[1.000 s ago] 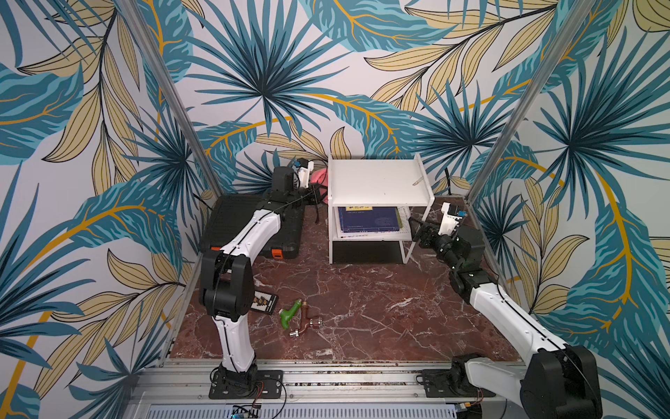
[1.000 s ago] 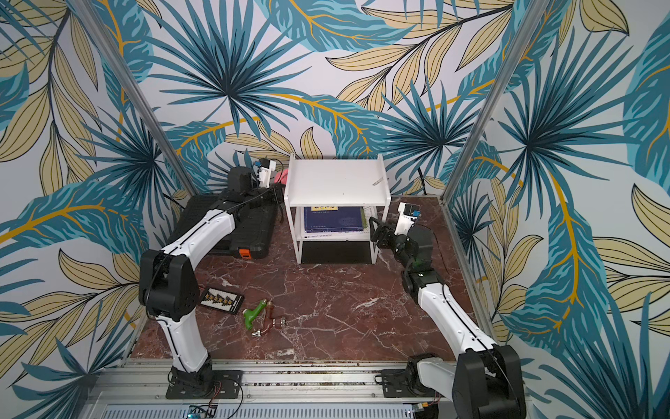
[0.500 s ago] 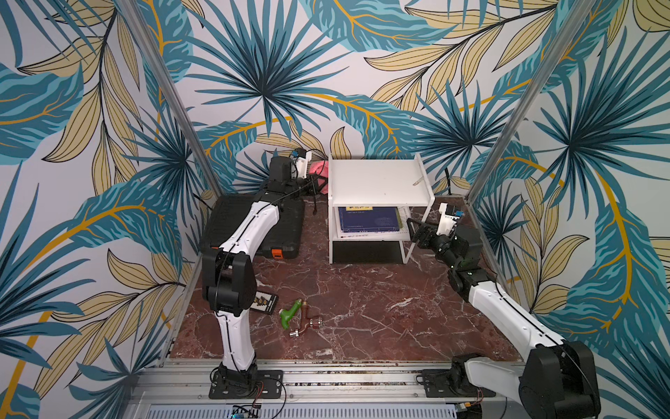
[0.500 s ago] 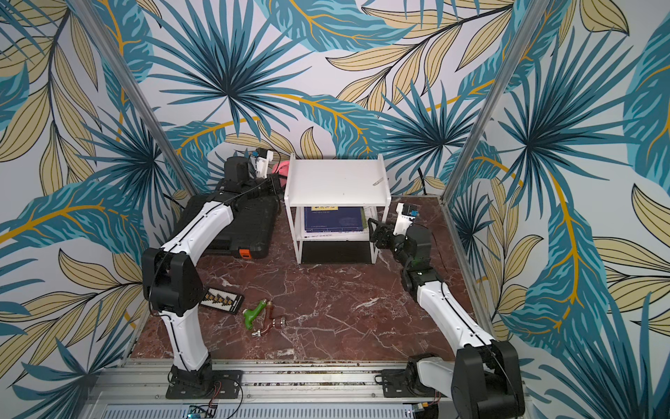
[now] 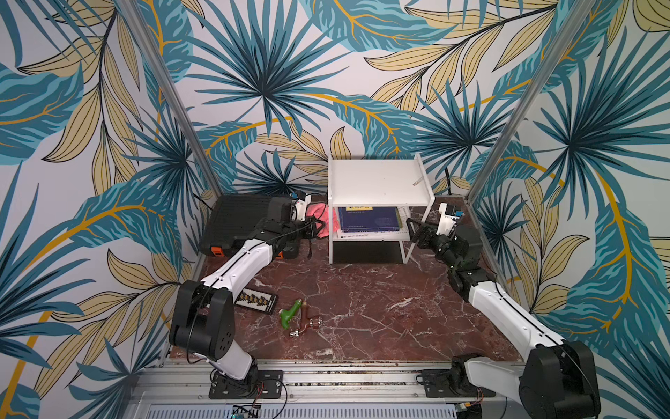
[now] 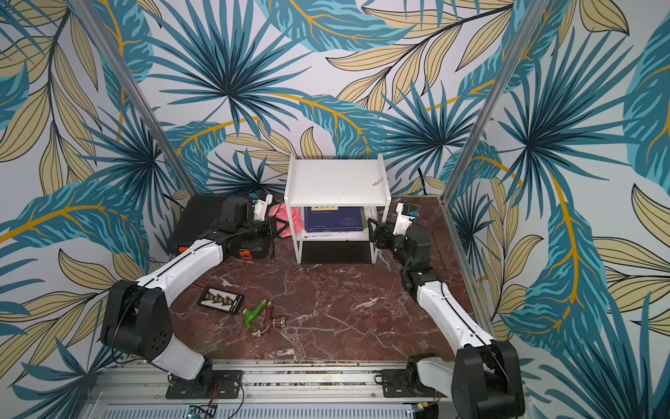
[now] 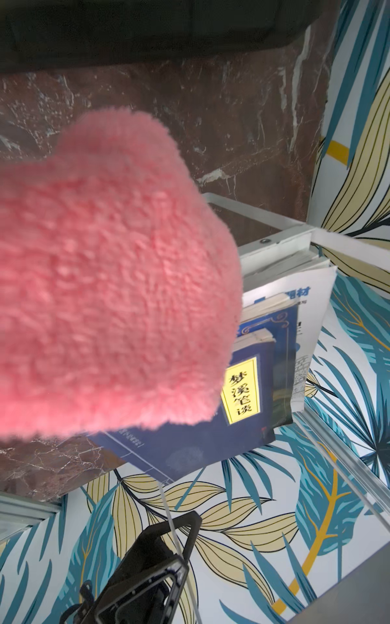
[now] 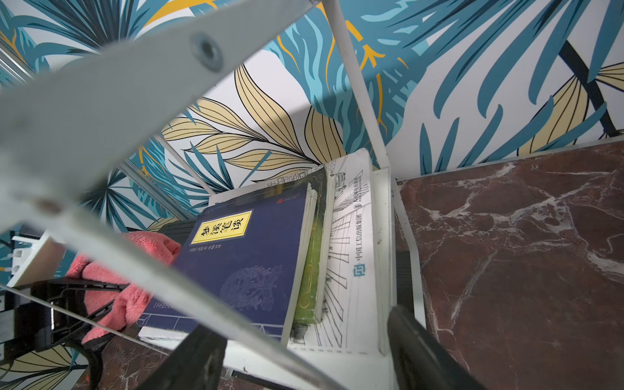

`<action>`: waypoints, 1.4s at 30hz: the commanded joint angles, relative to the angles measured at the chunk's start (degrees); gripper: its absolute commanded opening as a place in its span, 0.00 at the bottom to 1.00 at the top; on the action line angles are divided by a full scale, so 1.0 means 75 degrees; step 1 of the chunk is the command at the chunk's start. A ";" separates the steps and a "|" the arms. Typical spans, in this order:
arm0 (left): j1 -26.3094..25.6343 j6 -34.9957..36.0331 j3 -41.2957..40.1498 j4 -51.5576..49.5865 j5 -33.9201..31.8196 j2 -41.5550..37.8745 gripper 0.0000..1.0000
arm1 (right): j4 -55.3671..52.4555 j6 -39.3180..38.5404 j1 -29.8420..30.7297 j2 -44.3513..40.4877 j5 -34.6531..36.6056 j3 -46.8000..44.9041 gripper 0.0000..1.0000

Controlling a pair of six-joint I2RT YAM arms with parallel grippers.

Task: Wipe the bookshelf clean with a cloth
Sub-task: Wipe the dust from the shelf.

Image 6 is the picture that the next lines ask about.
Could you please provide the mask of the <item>pink cleaning cloth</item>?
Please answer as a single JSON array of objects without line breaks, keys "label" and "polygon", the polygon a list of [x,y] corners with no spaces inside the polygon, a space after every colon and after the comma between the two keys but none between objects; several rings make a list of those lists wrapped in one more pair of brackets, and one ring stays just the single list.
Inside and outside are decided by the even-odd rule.
[{"label": "pink cleaning cloth", "polygon": [[287,209],[285,204],[275,204],[270,207],[269,216],[275,219],[276,232],[280,238],[292,237],[293,233],[301,232],[305,228],[301,210],[298,208]]}]

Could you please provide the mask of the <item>white two-tier bookshelf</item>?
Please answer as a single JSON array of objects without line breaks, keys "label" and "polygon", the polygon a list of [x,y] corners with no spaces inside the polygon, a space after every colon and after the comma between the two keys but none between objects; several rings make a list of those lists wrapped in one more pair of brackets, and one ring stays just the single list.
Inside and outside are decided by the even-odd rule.
[{"label": "white two-tier bookshelf", "polygon": [[[305,160],[290,156],[284,204],[287,214],[308,207],[361,207],[367,218],[387,221],[391,192],[383,155],[374,160]],[[295,257],[300,265],[369,264],[379,251],[360,232],[307,233],[290,220]]]}]

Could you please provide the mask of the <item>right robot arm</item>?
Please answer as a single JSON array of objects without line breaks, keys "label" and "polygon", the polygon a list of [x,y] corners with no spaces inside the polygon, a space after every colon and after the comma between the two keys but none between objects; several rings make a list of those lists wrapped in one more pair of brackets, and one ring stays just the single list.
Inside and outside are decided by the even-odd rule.
[{"label": "right robot arm", "polygon": [[367,220],[369,239],[391,251],[401,266],[401,283],[434,321],[455,354],[415,361],[415,381],[449,397],[462,418],[521,418],[526,412],[518,351],[479,326],[450,293],[431,264],[432,232],[410,223],[406,230]]}]

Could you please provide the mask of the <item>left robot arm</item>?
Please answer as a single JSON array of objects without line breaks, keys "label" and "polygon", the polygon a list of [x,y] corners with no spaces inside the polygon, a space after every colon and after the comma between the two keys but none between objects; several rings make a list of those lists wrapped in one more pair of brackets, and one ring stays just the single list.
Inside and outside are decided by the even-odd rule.
[{"label": "left robot arm", "polygon": [[227,258],[267,256],[276,234],[269,214],[273,203],[272,195],[265,193],[191,199],[170,239],[176,256],[134,282],[110,288],[102,343],[174,377],[199,379],[206,359],[176,338],[169,309],[197,279]]}]

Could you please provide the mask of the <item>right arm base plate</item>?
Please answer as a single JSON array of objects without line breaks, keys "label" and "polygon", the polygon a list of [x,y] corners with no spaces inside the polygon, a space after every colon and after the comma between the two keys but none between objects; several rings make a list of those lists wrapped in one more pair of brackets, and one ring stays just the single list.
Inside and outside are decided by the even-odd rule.
[{"label": "right arm base plate", "polygon": [[446,397],[440,391],[422,384],[414,367],[381,370],[375,375],[374,382],[382,387],[385,398]]}]

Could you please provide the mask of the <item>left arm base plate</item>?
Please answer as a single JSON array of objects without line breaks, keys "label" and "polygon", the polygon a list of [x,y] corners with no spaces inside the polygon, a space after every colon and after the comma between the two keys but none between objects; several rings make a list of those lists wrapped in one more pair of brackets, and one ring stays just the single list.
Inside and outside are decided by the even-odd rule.
[{"label": "left arm base plate", "polygon": [[168,400],[237,399],[243,376],[242,370],[205,371],[190,381],[170,375],[166,398]]}]

